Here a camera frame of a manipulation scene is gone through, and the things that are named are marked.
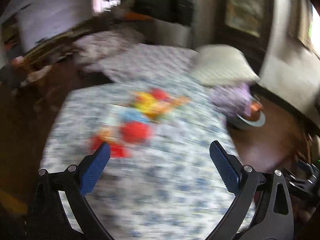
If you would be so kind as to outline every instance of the baseboard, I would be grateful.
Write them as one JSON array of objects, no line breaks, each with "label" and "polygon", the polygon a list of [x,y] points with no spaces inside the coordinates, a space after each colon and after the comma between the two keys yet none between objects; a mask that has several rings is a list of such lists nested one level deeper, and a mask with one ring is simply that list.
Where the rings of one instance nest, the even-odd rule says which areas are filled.
[{"label": "baseboard", "polygon": [[256,93],[256,94],[259,94],[259,95],[265,97],[269,101],[280,106],[282,109],[287,111],[289,114],[292,114],[297,119],[302,120],[305,124],[305,127],[308,129],[308,133],[310,135],[317,134],[318,136],[320,136],[320,128],[314,122],[312,122],[308,117],[306,117],[303,113],[301,113],[298,109],[296,109],[294,106],[289,104],[287,101],[283,100],[281,97],[275,95],[274,93],[261,87],[258,84],[251,86],[250,91],[252,94]]}]

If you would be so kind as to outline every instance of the brown floor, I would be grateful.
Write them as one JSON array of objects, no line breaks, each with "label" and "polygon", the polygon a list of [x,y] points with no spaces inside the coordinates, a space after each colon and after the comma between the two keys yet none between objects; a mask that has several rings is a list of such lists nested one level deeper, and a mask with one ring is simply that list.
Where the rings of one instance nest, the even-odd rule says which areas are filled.
[{"label": "brown floor", "polygon": [[[71,58],[56,64],[49,80],[51,85],[61,86],[52,101],[57,109],[71,90],[108,81],[99,75],[81,79]],[[29,201],[57,111],[44,106],[41,112],[36,113],[33,107],[36,96],[31,89],[14,99],[10,90],[0,85],[0,97],[0,200],[4,207],[14,209],[19,206],[15,200],[22,204]],[[232,128],[229,131],[244,164],[252,165],[257,171],[270,171],[284,162],[288,163],[288,160],[290,164],[289,157],[301,147],[303,139],[294,117],[264,98],[261,101],[266,115],[265,126],[252,131]]]}]

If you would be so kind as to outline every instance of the blue gripper pad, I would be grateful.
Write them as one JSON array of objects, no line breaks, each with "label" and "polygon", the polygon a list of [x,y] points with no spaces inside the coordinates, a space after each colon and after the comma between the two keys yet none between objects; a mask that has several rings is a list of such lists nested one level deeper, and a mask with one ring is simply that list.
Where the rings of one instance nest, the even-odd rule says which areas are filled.
[{"label": "blue gripper pad", "polygon": [[80,193],[85,196],[96,185],[100,174],[110,159],[110,146],[102,143],[93,155],[88,155],[79,163]]},{"label": "blue gripper pad", "polygon": [[218,141],[211,143],[210,157],[216,166],[223,183],[226,185],[227,190],[238,195],[240,189],[239,183],[241,173],[239,173],[239,171],[242,167],[241,163],[235,156],[227,154]]}]

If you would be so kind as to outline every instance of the blue floral pattern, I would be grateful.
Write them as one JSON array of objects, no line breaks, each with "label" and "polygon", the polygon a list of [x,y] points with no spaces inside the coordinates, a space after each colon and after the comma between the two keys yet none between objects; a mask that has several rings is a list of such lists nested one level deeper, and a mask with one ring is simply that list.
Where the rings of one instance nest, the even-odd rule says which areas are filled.
[{"label": "blue floral pattern", "polygon": [[[237,152],[225,116],[212,110],[204,88],[188,75],[73,91],[49,136],[41,167],[58,172],[78,164],[89,154],[89,138],[108,105],[129,103],[131,92],[150,87],[191,101],[154,124],[149,141],[130,146],[131,159],[110,160],[86,199],[115,239],[205,239],[234,199],[210,159],[209,145],[218,140],[229,154]],[[121,169],[125,172],[115,175]],[[62,201],[77,227],[63,196]],[[252,204],[241,228],[253,214]]]}]

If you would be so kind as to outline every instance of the silver bolt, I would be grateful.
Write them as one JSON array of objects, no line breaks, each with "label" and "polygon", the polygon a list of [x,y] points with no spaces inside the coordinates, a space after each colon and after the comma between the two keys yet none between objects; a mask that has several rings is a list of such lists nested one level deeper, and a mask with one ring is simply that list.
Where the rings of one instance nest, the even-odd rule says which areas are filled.
[{"label": "silver bolt", "polygon": [[68,167],[68,171],[70,171],[70,172],[73,172],[76,169],[77,169],[77,166],[75,166],[75,165],[71,165],[71,166]]},{"label": "silver bolt", "polygon": [[39,170],[39,173],[38,173],[38,174],[39,174],[40,176],[43,176],[43,175],[45,174],[45,172],[46,172],[46,170],[45,170],[45,169],[42,169],[42,170]]},{"label": "silver bolt", "polygon": [[279,170],[275,170],[275,174],[276,174],[277,176],[281,176],[281,175],[282,175],[281,171],[279,171]]},{"label": "silver bolt", "polygon": [[251,171],[252,171],[252,167],[249,166],[249,165],[246,165],[246,166],[244,166],[243,168],[244,168],[244,170],[245,170],[246,172],[251,172]]}]

